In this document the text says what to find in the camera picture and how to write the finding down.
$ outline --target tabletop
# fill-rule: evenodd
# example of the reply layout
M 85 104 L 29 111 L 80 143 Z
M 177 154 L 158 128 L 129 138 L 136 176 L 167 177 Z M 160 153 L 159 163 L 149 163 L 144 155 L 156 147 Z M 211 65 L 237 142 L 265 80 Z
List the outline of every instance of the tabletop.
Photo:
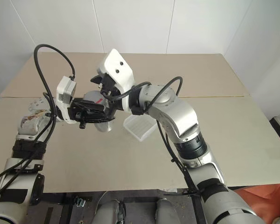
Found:
M 0 100 L 0 172 L 34 99 Z M 280 183 L 280 139 L 251 97 L 184 100 L 195 109 L 227 186 Z M 93 124 L 82 130 L 78 124 L 57 123 L 44 156 L 44 192 L 185 188 L 158 131 L 139 142 L 123 127 L 128 116 L 116 112 L 108 133 Z
M 98 85 L 90 82 L 105 54 L 66 53 L 76 69 L 75 97 L 83 97 Z M 249 93 L 221 54 L 122 54 L 133 70 L 136 83 L 149 81 L 165 85 L 175 76 L 183 77 L 180 97 L 234 97 Z M 55 96 L 62 76 L 71 75 L 70 66 L 54 52 L 40 52 L 42 72 Z M 1 97 L 42 97 L 44 87 L 31 57 Z

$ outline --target white plastic container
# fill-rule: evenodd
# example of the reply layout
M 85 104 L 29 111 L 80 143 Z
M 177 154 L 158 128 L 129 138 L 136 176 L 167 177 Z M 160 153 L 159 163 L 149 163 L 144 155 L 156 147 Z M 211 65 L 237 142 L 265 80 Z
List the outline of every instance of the white plastic container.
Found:
M 123 127 L 136 139 L 143 141 L 157 128 L 157 122 L 147 114 L 131 115 L 125 119 Z

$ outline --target white wall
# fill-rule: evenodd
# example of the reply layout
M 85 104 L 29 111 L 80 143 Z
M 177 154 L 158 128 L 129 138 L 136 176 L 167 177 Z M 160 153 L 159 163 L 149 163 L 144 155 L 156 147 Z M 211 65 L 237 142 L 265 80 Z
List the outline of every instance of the white wall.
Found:
M 280 109 L 263 106 L 262 84 L 280 64 L 280 0 L 0 0 L 0 92 L 39 43 L 64 52 L 221 53 L 267 116 Z
M 269 119 L 280 114 L 280 56 L 263 74 L 251 95 Z

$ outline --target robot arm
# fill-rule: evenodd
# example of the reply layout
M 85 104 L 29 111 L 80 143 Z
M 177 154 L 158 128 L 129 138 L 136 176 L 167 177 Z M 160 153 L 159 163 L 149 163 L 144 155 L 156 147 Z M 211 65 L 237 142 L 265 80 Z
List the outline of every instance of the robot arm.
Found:
M 194 109 L 169 87 L 141 83 L 134 86 L 133 72 L 122 56 L 112 50 L 98 68 L 98 75 L 91 79 L 98 84 L 100 91 L 90 91 L 83 98 L 73 98 L 76 83 L 72 78 L 63 77 L 57 87 L 56 106 L 58 120 L 69 124 L 94 123 L 100 131 L 110 131 L 116 110 L 141 115 L 147 113 L 155 118 L 178 151 L 173 158 L 185 175 L 191 191 L 200 195 L 204 215 L 209 224 L 263 224 L 244 200 L 224 185 L 222 172 L 203 139 L 197 115 Z M 32 107 L 33 114 L 25 117 L 19 127 L 19 134 L 13 148 L 13 156 L 7 160 L 0 178 L 0 189 L 13 173 L 25 166 L 27 161 L 19 161 L 31 151 L 37 150 L 37 156 L 29 162 L 18 176 L 17 181 L 0 195 L 0 223 L 10 220 L 21 223 L 30 204 L 39 201 L 43 189 L 44 177 L 42 156 L 45 153 L 46 133 L 32 144 L 39 132 L 49 122 L 48 108 Z

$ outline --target black cable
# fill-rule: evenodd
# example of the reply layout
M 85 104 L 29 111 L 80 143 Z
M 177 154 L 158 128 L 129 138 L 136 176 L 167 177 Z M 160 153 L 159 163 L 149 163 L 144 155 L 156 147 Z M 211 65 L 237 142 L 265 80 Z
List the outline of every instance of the black cable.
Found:
M 13 165 L 12 167 L 4 170 L 2 173 L 0 173 L 0 177 L 2 177 L 4 174 L 8 173 L 9 171 L 13 170 L 14 168 L 18 167 L 19 165 L 21 165 L 25 160 L 29 159 L 30 155 L 26 156 L 24 159 L 22 159 L 20 162 L 18 162 L 17 164 Z
M 181 90 L 181 87 L 182 87 L 182 77 L 180 76 L 177 76 L 173 79 L 171 79 L 159 92 L 157 95 L 155 95 L 155 97 L 152 99 L 152 101 L 150 101 L 150 103 L 148 104 L 148 106 L 144 109 L 144 113 L 146 113 L 150 108 L 151 106 L 155 103 L 155 101 L 159 98 L 159 96 L 172 84 L 174 83 L 176 80 L 179 80 L 179 86 L 178 86 L 178 89 L 176 91 L 176 95 L 179 94 L 179 91 Z
M 199 194 L 191 195 L 194 213 L 196 217 L 196 223 L 197 224 L 206 224 L 203 207 L 201 204 L 201 197 Z
M 153 98 L 153 100 L 149 103 L 149 105 L 146 107 L 146 109 L 144 110 L 144 112 L 147 112 L 149 110 L 149 108 L 154 104 L 154 102 L 157 100 L 157 98 L 176 80 L 180 80 L 178 89 L 176 91 L 176 95 L 178 96 L 181 87 L 182 87 L 182 77 L 175 77 L 173 79 L 171 79 L 158 93 L 157 95 Z M 173 152 L 170 143 L 169 143 L 169 139 L 168 139 L 168 135 L 166 134 L 166 138 L 164 137 L 163 131 L 161 130 L 161 125 L 159 123 L 159 121 L 157 121 L 157 125 L 161 134 L 161 137 L 163 139 L 163 142 L 169 152 L 169 154 L 172 157 L 172 162 L 175 162 L 176 165 L 178 166 L 178 168 L 181 170 L 182 174 L 184 175 L 185 181 L 187 183 L 188 188 L 190 189 L 191 193 L 198 193 L 198 190 L 189 174 L 189 172 L 187 171 L 187 169 L 185 168 L 185 166 L 180 162 L 180 160 L 177 158 L 177 156 L 175 155 L 175 153 Z
M 51 46 L 51 45 L 48 45 L 48 44 L 43 43 L 43 44 L 39 44 L 39 45 L 37 45 L 37 46 L 35 47 L 35 49 L 34 49 L 34 62 L 35 62 L 35 65 L 38 64 L 37 52 L 38 52 L 38 50 L 39 50 L 40 48 L 43 48 L 43 47 L 45 47 L 45 48 L 50 48 L 50 49 L 52 49 L 52 50 L 58 52 L 62 57 L 64 57 L 64 59 L 70 64 L 70 67 L 71 67 L 71 70 L 72 70 L 73 76 L 72 76 L 72 77 L 70 76 L 70 78 L 71 78 L 71 80 L 74 80 L 75 77 L 76 77 L 76 71 L 75 71 L 75 68 L 74 68 L 72 62 L 69 60 L 69 58 L 68 58 L 62 51 L 60 51 L 59 49 L 57 49 L 57 48 L 55 48 L 55 47 L 53 47 L 53 46 Z M 40 67 L 39 67 L 39 66 L 36 66 L 36 69 L 37 69 L 37 71 L 38 71 L 38 74 L 40 74 L 40 73 L 39 73 L 39 71 L 41 70 Z
M 129 89 L 129 90 L 126 91 L 125 93 L 120 94 L 120 95 L 118 95 L 118 96 L 108 96 L 108 95 L 107 95 L 106 93 L 104 93 L 104 92 L 103 92 L 102 94 L 103 94 L 103 96 L 104 96 L 106 99 L 108 99 L 108 100 L 110 100 L 110 101 L 117 101 L 117 100 L 121 100 L 122 98 L 124 98 L 124 97 L 130 95 L 133 91 L 138 90 L 140 87 L 142 87 L 142 86 L 144 86 L 144 85 L 151 85 L 151 83 L 150 83 L 150 82 L 143 82 L 143 83 L 140 83 L 140 84 L 134 86 L 133 88 Z
M 74 68 L 73 64 L 71 63 L 71 61 L 68 59 L 68 57 L 67 57 L 63 52 L 61 52 L 61 51 L 58 50 L 57 48 L 55 48 L 55 47 L 53 47 L 53 46 L 50 46 L 50 45 L 48 45 L 48 44 L 39 44 L 39 45 L 36 46 L 36 48 L 34 49 L 34 53 L 33 53 L 34 62 L 35 62 L 36 70 L 37 70 L 37 72 L 38 72 L 38 74 L 39 74 L 39 76 L 40 76 L 40 78 L 41 78 L 41 80 L 42 80 L 42 83 L 43 83 L 43 85 L 44 85 L 44 87 L 45 87 L 45 89 L 46 89 L 46 91 L 47 91 L 47 93 L 43 93 L 43 95 L 44 95 L 44 97 L 48 100 L 48 103 L 49 103 L 49 105 L 50 105 L 51 116 L 50 116 L 50 120 L 49 120 L 48 124 L 41 130 L 41 132 L 40 132 L 40 133 L 37 135 L 37 137 L 34 139 L 34 141 L 33 141 L 34 145 L 37 143 L 37 140 L 41 137 L 41 135 L 52 125 L 52 126 L 51 126 L 51 129 L 50 129 L 50 131 L 49 131 L 49 133 L 48 133 L 48 135 L 47 135 L 47 137 L 46 137 L 45 140 L 43 141 L 44 144 L 46 144 L 46 143 L 48 142 L 48 140 L 50 139 L 50 137 L 51 137 L 51 135 L 52 135 L 52 133 L 53 133 L 53 131 L 54 131 L 54 128 L 55 128 L 55 125 L 56 125 L 56 115 L 57 115 L 57 113 L 56 113 L 56 106 L 55 106 L 55 102 L 54 102 L 52 93 L 51 93 L 51 91 L 50 91 L 50 88 L 49 88 L 49 86 L 48 86 L 48 84 L 47 84 L 47 82 L 46 82 L 44 76 L 43 76 L 42 70 L 41 70 L 40 65 L 39 65 L 39 62 L 38 62 L 37 53 L 38 53 L 38 50 L 39 50 L 40 48 L 42 48 L 42 47 L 46 47 L 46 48 L 53 49 L 53 50 L 57 51 L 60 55 L 62 55 L 62 56 L 66 59 L 66 61 L 70 64 L 70 66 L 71 66 L 71 68 L 72 68 L 73 76 L 70 77 L 71 80 L 74 80 L 74 78 L 75 78 L 75 68 Z M 6 174 L 7 172 L 9 172 L 9 171 L 12 170 L 13 168 L 15 168 L 15 167 L 21 165 L 26 159 L 28 159 L 27 162 L 25 163 L 25 165 L 22 166 L 21 169 L 19 169 L 19 170 L 17 171 L 17 173 L 16 173 L 16 174 L 15 174 L 1 189 L 0 189 L 0 195 L 2 194 L 2 192 L 3 192 L 4 190 L 6 190 L 6 189 L 9 187 L 9 185 L 10 185 L 11 183 L 21 174 L 21 172 L 22 172 L 23 170 L 25 170 L 25 168 L 29 165 L 29 163 L 35 158 L 35 156 L 37 155 L 37 153 L 38 153 L 38 148 L 34 151 L 33 154 L 31 154 L 31 155 L 28 157 L 29 159 L 28 159 L 28 158 L 22 159 L 18 164 L 16 164 L 16 165 L 10 167 L 9 169 L 7 169 L 8 171 L 5 170 L 5 171 L 3 171 L 3 172 L 0 174 L 0 177 L 3 176 L 4 174 Z

